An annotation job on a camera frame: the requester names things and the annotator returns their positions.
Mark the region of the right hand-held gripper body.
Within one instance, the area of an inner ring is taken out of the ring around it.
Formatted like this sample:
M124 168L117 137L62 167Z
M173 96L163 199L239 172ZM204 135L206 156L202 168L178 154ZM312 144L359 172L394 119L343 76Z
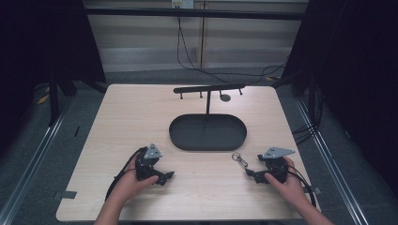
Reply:
M280 183L284 183L288 172L288 164L284 157L294 153L295 151L291 149L270 147L264 154L260 154L257 157L265 163L266 173L270 173Z

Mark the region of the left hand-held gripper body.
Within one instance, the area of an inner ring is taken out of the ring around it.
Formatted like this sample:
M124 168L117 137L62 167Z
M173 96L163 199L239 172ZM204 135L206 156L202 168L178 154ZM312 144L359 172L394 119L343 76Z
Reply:
M154 169L154 165L160 160L161 157L161 151L154 143L140 148L138 157L135 160L137 178L139 180L145 180L154 175L162 178L162 173Z

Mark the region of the black key rack with tray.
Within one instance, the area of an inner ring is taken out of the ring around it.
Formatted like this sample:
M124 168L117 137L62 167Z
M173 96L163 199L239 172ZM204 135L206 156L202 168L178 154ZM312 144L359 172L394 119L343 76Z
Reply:
M211 113L211 93L218 91L222 101L230 97L222 91L237 89L240 94L243 83L177 87L175 94L180 98L186 93L207 93L205 113L189 113L176 117L169 126L170 140L174 146L185 151L233 151L244 144L247 137L246 125L232 114Z

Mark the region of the person's right hand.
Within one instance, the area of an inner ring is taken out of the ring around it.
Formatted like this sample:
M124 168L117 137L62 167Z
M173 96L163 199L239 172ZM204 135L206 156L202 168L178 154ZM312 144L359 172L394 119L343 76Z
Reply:
M306 197L301 182L296 177L297 173L294 170L294 162L289 157L284 157L284 159L289 166L288 171L291 172L286 176L286 181L281 183L269 173L265 174L265 178L296 210L299 210L304 206L311 206L312 204Z

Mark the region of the person's left hand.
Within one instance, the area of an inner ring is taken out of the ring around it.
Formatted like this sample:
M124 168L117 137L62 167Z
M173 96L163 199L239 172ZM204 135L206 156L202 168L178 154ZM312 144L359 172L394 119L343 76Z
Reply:
M123 175L115 184L107 201L124 204L126 201L138 195L143 189L155 184L159 179L157 175L154 175L147 179L139 180L136 177L136 173L135 158L133 158L124 169Z

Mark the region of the black metal stand leg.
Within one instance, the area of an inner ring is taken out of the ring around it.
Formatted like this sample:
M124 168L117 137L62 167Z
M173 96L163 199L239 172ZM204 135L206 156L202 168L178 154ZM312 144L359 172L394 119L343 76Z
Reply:
M51 127L59 116L59 105L58 105L58 89L56 82L49 83L50 88L50 106L51 106L51 118L49 122L49 126Z

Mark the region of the black curtain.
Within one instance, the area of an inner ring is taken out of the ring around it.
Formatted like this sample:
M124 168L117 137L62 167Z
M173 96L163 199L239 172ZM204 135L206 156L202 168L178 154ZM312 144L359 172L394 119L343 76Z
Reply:
M309 0L283 75L299 96L316 82L398 192L398 0Z
M0 0L0 158L18 136L35 87L73 95L106 81L83 0Z

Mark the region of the yellow floor tape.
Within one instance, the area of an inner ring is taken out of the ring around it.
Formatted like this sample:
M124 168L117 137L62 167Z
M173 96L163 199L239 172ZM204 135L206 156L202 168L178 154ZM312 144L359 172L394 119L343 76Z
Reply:
M45 92L41 95L41 97L38 99L37 105L44 103L49 96L50 96L50 88L47 88Z

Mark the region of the black horizontal metal bar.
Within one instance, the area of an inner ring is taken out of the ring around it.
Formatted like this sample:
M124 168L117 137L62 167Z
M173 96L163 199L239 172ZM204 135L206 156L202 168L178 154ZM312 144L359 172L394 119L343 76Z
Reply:
M255 19L302 21L307 18L303 13L257 12L212 9L168 9L168 8L130 8L130 7L86 7L84 11L93 15L123 16L162 16L162 17L198 17L222 19Z

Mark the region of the metal floor rail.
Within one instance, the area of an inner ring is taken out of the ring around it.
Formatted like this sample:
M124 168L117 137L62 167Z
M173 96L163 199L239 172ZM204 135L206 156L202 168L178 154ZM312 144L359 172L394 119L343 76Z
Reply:
M326 144L322 134L315 128L315 125L311 122L309 116L309 109L305 105L302 99L295 99L299 112L305 122L305 127L309 129L310 137L314 140L314 143L323 158L326 167L329 170L330 176L337 187L344 205L346 206L350 216L352 217L355 225L371 225L366 218L361 206L354 196L351 188L347 184L338 164L336 163L333 154L330 152L328 145Z
M54 122L47 128L38 148L27 164L22 177L11 195L8 197L4 207L0 210L0 225L11 225L15 215L17 214L23 199L30 188L34 178L36 177L39 167L45 158L58 130L60 129L65 113L68 111L70 102L66 102L55 118Z

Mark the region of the white wall power outlet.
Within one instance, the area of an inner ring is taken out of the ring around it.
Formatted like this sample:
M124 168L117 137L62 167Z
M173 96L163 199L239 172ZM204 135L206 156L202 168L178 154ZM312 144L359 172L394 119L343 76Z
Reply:
M175 9L194 9L193 0L171 0L171 5Z

